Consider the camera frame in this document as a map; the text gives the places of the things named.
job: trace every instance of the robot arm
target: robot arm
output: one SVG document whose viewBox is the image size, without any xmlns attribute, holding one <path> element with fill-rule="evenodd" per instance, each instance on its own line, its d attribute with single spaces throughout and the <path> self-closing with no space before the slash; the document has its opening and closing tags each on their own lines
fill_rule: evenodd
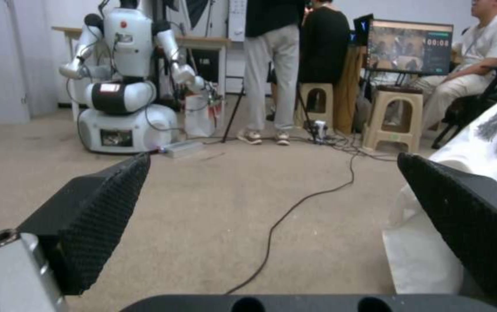
<svg viewBox="0 0 497 312">
<path fill-rule="evenodd" d="M 94 46 L 104 37 L 103 28 L 104 23 L 98 15 L 89 14 L 84 18 L 75 58 L 71 62 L 60 66 L 60 74 L 70 79 L 82 79 L 87 76 L 84 61 L 92 55 Z"/>
<path fill-rule="evenodd" d="M 161 21 L 154 24 L 153 33 L 163 48 L 166 58 L 171 63 L 171 75 L 175 82 L 185 84 L 194 93 L 208 91 L 210 95 L 213 95 L 215 93 L 214 87 L 208 81 L 196 75 L 194 69 L 189 65 L 179 64 L 181 55 L 169 22 Z"/>
</svg>

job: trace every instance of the monitor screen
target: monitor screen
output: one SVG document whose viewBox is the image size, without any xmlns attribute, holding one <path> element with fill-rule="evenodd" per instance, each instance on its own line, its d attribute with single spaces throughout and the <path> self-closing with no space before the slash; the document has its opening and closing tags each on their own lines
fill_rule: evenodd
<svg viewBox="0 0 497 312">
<path fill-rule="evenodd" d="M 421 75 L 448 75 L 452 25 L 371 21 L 368 69 Z"/>
<path fill-rule="evenodd" d="M 373 14 L 354 19 L 354 31 L 356 32 L 357 43 L 360 46 L 367 45 L 367 34 L 370 32 L 370 23 L 373 19 Z"/>
<path fill-rule="evenodd" d="M 358 44 L 358 36 L 355 30 L 351 30 L 351 39 L 349 40 L 350 44 Z"/>
</svg>

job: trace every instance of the beige pants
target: beige pants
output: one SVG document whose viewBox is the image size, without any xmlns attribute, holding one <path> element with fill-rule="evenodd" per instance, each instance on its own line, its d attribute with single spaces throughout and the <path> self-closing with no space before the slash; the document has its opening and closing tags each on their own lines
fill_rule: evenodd
<svg viewBox="0 0 497 312">
<path fill-rule="evenodd" d="M 428 130 L 445 117 L 452 102 L 461 97 L 482 94 L 492 77 L 466 75 L 443 83 L 445 76 L 430 76 L 416 79 L 410 85 L 423 90 L 423 130 Z"/>
<path fill-rule="evenodd" d="M 277 75 L 277 110 L 275 126 L 278 130 L 292 128 L 296 81 L 298 77 L 298 26 L 289 25 L 265 34 L 245 38 L 244 87 L 248 97 L 247 129 L 263 130 L 266 120 L 266 78 L 270 60 Z"/>
</svg>

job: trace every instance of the white sheet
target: white sheet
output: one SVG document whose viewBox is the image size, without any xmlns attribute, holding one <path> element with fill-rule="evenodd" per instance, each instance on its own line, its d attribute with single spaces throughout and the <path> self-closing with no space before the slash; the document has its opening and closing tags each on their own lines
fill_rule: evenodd
<svg viewBox="0 0 497 312">
<path fill-rule="evenodd" d="M 431 156 L 431 160 L 497 181 L 497 135 L 492 142 L 476 136 L 477 128 L 497 113 L 497 104 Z M 422 210 L 408 185 L 400 191 L 383 231 L 393 282 L 398 294 L 457 294 L 463 268 Z"/>
</svg>

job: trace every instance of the shoe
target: shoe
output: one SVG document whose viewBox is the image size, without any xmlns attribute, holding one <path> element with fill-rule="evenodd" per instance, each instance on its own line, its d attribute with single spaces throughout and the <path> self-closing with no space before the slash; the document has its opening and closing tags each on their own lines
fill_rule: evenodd
<svg viewBox="0 0 497 312">
<path fill-rule="evenodd" d="M 277 145 L 289 146 L 290 145 L 289 133 L 287 131 L 278 131 L 276 134 L 276 142 Z"/>
<path fill-rule="evenodd" d="M 262 144 L 260 131 L 242 130 L 237 134 L 237 138 L 250 145 Z"/>
</svg>

